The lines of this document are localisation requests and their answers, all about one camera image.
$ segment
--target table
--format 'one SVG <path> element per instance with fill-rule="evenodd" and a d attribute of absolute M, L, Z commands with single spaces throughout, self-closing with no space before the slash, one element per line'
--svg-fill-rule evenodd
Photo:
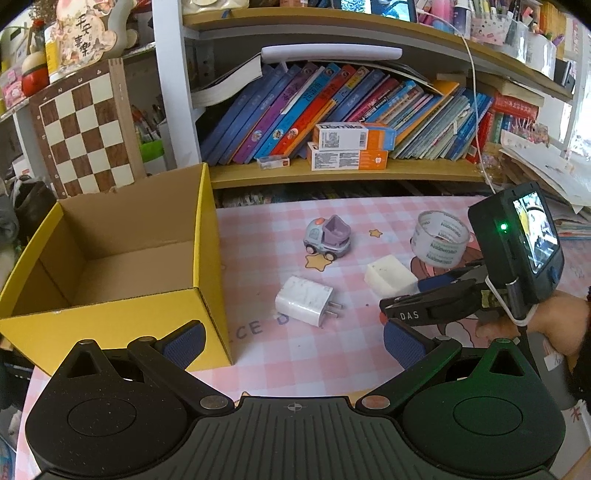
<path fill-rule="evenodd" d="M 388 254 L 410 265 L 410 238 L 420 212 L 445 210 L 469 225 L 467 208 L 479 199 L 340 199 L 218 210 L 226 313 L 235 365 L 193 374 L 234 399 L 244 391 L 269 396 L 340 395 L 370 390 L 397 375 L 402 367 L 384 349 L 379 299 L 363 281 L 365 267 Z M 334 213 L 351 226 L 352 249 L 345 257 L 323 265 L 321 258 L 307 255 L 303 235 L 311 220 Z M 586 295 L 591 283 L 589 245 L 563 242 L 566 266 L 562 290 Z M 473 237 L 469 247 L 478 247 Z M 432 268 L 419 268 L 433 274 Z M 335 301 L 344 307 L 342 315 L 327 319 L 321 329 L 278 315 L 274 310 L 275 295 L 291 275 L 334 287 Z M 475 337 L 475 325 L 476 320 L 462 320 L 449 324 L 446 333 L 466 346 L 486 346 L 484 340 Z M 434 326 L 424 327 L 423 332 L 439 334 Z M 35 369 L 22 425 L 47 381 L 48 376 Z M 564 412 L 568 434 L 553 467 L 558 476 L 565 474 L 589 447 L 582 436 L 583 414 L 577 413 L 574 420 L 571 415 L 571 411 Z M 16 480 L 30 480 L 37 472 L 21 428 Z"/>

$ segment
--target white phone charger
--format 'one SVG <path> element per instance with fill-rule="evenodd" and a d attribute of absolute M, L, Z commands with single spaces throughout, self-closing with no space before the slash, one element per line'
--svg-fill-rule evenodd
<path fill-rule="evenodd" d="M 343 308 L 330 301 L 332 294 L 332 287 L 292 276 L 275 297 L 275 308 L 289 318 L 319 327 L 326 316 L 338 317 L 334 310 Z"/>

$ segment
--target star pattern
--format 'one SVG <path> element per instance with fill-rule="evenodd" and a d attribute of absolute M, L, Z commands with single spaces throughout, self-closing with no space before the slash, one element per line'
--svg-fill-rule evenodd
<path fill-rule="evenodd" d="M 319 272 L 323 272 L 331 263 L 322 254 L 306 255 L 306 268 L 315 268 Z"/>

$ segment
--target red book with chinese text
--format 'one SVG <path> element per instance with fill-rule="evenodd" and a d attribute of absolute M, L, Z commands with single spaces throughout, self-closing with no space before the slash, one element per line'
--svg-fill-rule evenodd
<path fill-rule="evenodd" d="M 298 117 L 291 128 L 287 131 L 279 143 L 271 150 L 270 155 L 285 154 L 288 150 L 291 152 L 297 144 L 296 140 L 314 128 L 314 118 L 332 99 L 333 95 L 357 72 L 357 69 L 351 65 L 345 65 L 336 74 L 326 87 L 316 96 L 308 108 Z"/>

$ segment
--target orange book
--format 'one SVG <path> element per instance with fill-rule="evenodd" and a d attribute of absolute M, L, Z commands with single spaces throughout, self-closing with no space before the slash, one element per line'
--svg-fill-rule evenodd
<path fill-rule="evenodd" d="M 351 65 L 345 65 L 335 75 L 326 87 L 312 100 L 308 108 L 298 117 L 295 123 L 279 141 L 279 143 L 271 150 L 270 155 L 285 154 L 288 149 L 292 151 L 298 146 L 296 139 L 302 132 L 310 132 L 316 124 L 314 119 L 317 114 L 326 106 L 332 99 L 333 95 L 357 72 Z"/>
<path fill-rule="evenodd" d="M 431 108 L 422 114 L 419 118 L 417 118 L 406 130 L 403 132 L 397 132 L 396 134 L 396 145 L 398 145 L 402 140 L 404 140 L 410 132 L 412 132 L 426 117 L 431 114 L 441 103 L 450 96 L 459 86 L 460 84 L 457 82 L 452 82 L 450 80 L 435 80 L 433 82 L 433 86 L 441 92 L 441 98 L 438 102 L 434 103 Z"/>

